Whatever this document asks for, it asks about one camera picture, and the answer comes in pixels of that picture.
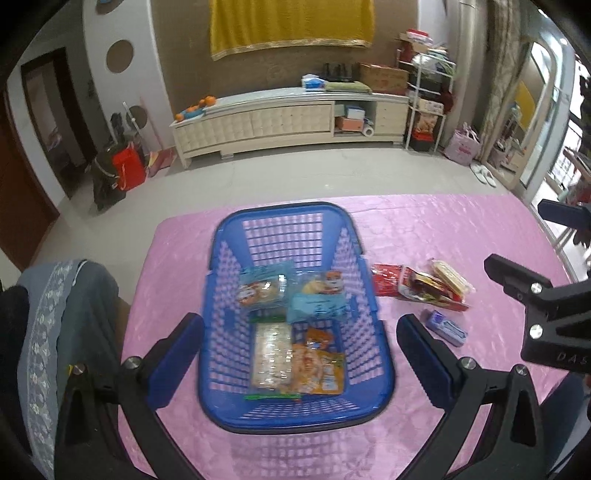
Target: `basket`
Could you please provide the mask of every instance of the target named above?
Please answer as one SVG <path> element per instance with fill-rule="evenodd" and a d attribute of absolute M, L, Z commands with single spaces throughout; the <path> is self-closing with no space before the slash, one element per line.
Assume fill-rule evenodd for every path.
<path fill-rule="evenodd" d="M 346 355 L 341 395 L 246 400 L 254 324 L 236 301 L 239 273 L 253 265 L 292 260 L 296 269 L 340 270 L 350 306 L 346 321 L 310 324 L 330 330 Z M 371 277 L 353 221 L 326 202 L 281 205 L 233 213 L 217 227 L 207 276 L 206 334 L 197 390 L 204 412 L 235 433 L 307 433 L 348 427 L 378 415 L 394 392 L 394 365 L 377 318 Z M 302 340 L 308 324 L 294 324 Z"/>

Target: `packaged snack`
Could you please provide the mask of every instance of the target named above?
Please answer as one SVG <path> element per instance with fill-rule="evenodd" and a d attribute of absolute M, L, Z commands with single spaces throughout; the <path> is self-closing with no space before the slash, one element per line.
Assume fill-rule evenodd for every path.
<path fill-rule="evenodd" d="M 374 293 L 378 297 L 401 297 L 398 279 L 402 265 L 374 264 L 371 267 Z"/>
<path fill-rule="evenodd" d="M 402 267 L 400 272 L 398 292 L 409 300 L 423 301 L 456 312 L 464 312 L 468 309 L 468 305 L 462 302 L 462 298 L 444 282 L 406 266 Z"/>
<path fill-rule="evenodd" d="M 347 318 L 349 306 L 341 272 L 300 272 L 294 289 L 287 310 L 287 323 Z"/>
<path fill-rule="evenodd" d="M 292 397 L 292 355 L 291 326 L 279 322 L 257 323 L 251 392 L 246 397 Z"/>
<path fill-rule="evenodd" d="M 327 332 L 326 330 L 318 330 L 318 328 L 308 327 L 308 331 L 306 332 L 306 346 L 308 348 L 328 350 L 334 339 L 332 333 Z"/>
<path fill-rule="evenodd" d="M 445 317 L 444 314 L 439 313 L 437 310 L 433 310 L 428 320 L 425 322 L 425 326 L 438 334 L 444 340 L 447 340 L 453 346 L 462 346 L 466 343 L 468 334 L 462 330 L 458 325 Z"/>
<path fill-rule="evenodd" d="M 238 303 L 248 311 L 285 306 L 293 263 L 249 267 L 240 273 Z"/>
<path fill-rule="evenodd" d="M 443 260 L 432 259 L 431 266 L 435 275 L 438 276 L 438 278 L 441 278 L 448 287 L 463 299 L 465 299 L 469 293 L 475 291 L 474 287 L 454 270 L 449 263 L 444 262 Z"/>
<path fill-rule="evenodd" d="M 344 354 L 305 345 L 293 346 L 292 391 L 300 394 L 339 395 L 344 386 Z"/>

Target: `pink table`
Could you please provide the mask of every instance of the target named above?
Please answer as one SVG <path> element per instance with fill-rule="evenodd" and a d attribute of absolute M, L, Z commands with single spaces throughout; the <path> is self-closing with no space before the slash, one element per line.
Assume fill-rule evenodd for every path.
<path fill-rule="evenodd" d="M 369 263 L 426 265 L 448 260 L 476 287 L 465 313 L 449 316 L 469 333 L 452 349 L 484 368 L 509 370 L 520 363 L 524 309 L 486 276 L 482 263 L 503 255 L 550 278 L 568 283 L 564 268 L 535 219 L 518 199 L 505 196 L 395 195 L 327 199 L 354 218 Z M 213 232 L 232 210 L 219 209 L 170 218 L 154 235 L 139 278 L 125 336 L 124 358 L 145 355 L 170 334 L 187 312 L 200 313 Z M 395 479 L 419 451 L 441 418 L 406 358 L 395 327 L 400 316 L 424 306 L 380 298 L 379 317 L 387 324 L 397 387 L 389 406 L 363 425 L 325 433 L 283 436 L 238 435 L 215 426 L 196 397 L 196 362 L 170 405 L 158 413 L 168 431 L 208 480 L 311 478 Z M 540 400 L 564 373 L 529 365 Z M 487 412 L 456 459 L 464 464 L 476 444 Z M 151 473 L 121 416 L 120 433 L 134 464 Z"/>

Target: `red bag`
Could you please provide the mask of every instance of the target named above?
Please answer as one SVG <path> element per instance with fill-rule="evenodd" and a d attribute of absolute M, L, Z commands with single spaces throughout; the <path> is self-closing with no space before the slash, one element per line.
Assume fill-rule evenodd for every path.
<path fill-rule="evenodd" d="M 117 188 L 128 192 L 129 190 L 143 184 L 146 179 L 146 172 L 138 153 L 133 146 L 113 155 L 113 166 L 116 168 L 119 178 Z"/>

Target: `doorway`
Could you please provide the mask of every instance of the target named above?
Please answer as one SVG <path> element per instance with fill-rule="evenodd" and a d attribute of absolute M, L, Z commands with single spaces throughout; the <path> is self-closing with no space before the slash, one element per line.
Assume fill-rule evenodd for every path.
<path fill-rule="evenodd" d="M 18 141 L 6 90 L 0 96 L 0 248 L 22 271 L 59 214 Z"/>
<path fill-rule="evenodd" d="M 60 185 L 72 198 L 85 180 L 96 147 L 76 99 L 66 49 L 24 64 L 21 75 L 39 143 Z"/>

